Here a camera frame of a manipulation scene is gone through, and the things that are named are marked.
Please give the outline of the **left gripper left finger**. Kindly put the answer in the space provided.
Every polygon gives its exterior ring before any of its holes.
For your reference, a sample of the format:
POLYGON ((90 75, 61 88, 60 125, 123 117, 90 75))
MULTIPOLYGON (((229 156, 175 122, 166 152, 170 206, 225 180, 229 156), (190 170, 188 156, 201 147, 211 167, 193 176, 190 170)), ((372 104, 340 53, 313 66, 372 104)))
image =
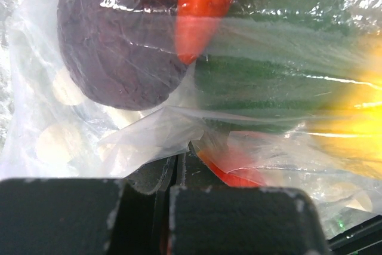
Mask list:
POLYGON ((176 155, 148 162, 127 176, 126 183, 141 194, 167 190, 176 178, 177 160, 176 155))

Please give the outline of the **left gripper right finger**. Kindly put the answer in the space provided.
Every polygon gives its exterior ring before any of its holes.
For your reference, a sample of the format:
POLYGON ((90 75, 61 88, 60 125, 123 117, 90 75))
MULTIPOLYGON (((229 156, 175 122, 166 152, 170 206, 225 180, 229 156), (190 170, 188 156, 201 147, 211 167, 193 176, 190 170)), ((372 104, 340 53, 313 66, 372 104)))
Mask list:
POLYGON ((189 151, 177 155, 176 185, 180 186, 225 186, 199 157, 191 143, 189 151))

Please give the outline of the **clear zip top bag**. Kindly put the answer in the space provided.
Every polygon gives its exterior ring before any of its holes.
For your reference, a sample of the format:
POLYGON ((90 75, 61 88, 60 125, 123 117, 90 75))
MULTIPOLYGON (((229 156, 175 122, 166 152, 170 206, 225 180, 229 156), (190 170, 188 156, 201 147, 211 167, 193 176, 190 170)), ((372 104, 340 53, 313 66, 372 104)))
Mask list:
MULTIPOLYGON (((197 107, 197 59, 344 63, 354 83, 365 61, 362 38, 381 34, 381 0, 233 0, 201 55, 184 63, 187 72, 168 99, 126 110, 89 99, 70 77, 58 41, 58 1, 23 0, 8 19, 14 114, 1 154, 3 179, 121 179, 188 152, 189 143, 201 159, 206 114, 197 107)), ((381 179, 342 170, 329 180, 281 175, 264 186, 304 190, 334 236, 363 211, 381 214, 381 179)))

